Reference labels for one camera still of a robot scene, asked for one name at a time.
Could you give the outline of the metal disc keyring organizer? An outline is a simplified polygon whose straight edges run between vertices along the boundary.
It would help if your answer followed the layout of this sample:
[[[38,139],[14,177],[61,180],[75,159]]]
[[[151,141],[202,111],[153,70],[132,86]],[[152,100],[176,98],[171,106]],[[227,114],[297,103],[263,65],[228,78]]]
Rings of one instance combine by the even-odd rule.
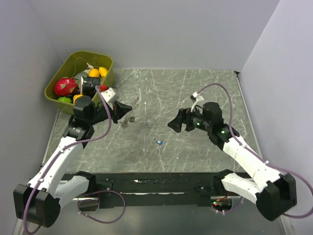
[[[135,122],[134,111],[138,108],[138,103],[141,98],[137,97],[132,102],[132,110],[128,112],[123,119],[119,122],[120,126],[124,129],[128,127],[129,123]]]

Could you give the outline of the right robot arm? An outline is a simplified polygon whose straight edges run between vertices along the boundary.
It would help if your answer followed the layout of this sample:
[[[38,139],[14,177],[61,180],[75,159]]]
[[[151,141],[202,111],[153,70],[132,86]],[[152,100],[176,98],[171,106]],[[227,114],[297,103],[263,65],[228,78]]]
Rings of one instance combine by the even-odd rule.
[[[239,133],[224,122],[218,103],[207,102],[195,109],[179,109],[168,127],[179,133],[183,125],[186,131],[205,131],[210,141],[233,158],[252,178],[244,179],[231,170],[221,171],[213,184],[217,194],[225,195],[230,191],[248,199],[269,221],[274,221],[297,204],[294,177],[258,159]]]

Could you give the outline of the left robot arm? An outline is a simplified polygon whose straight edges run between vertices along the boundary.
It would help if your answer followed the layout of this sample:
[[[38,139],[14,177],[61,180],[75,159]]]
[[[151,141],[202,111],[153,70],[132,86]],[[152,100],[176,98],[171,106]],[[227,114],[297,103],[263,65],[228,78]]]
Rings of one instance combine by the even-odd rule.
[[[109,124],[117,123],[131,110],[131,106],[113,97],[103,97],[98,104],[88,96],[76,99],[73,115],[53,155],[26,185],[19,184],[13,191],[16,216],[23,221],[25,233],[32,233],[27,228],[28,223],[39,228],[51,227],[62,208],[77,196],[99,194],[96,176],[88,172],[75,173],[63,185],[59,182],[73,159],[89,142],[98,140],[92,138],[93,126],[105,120]]]

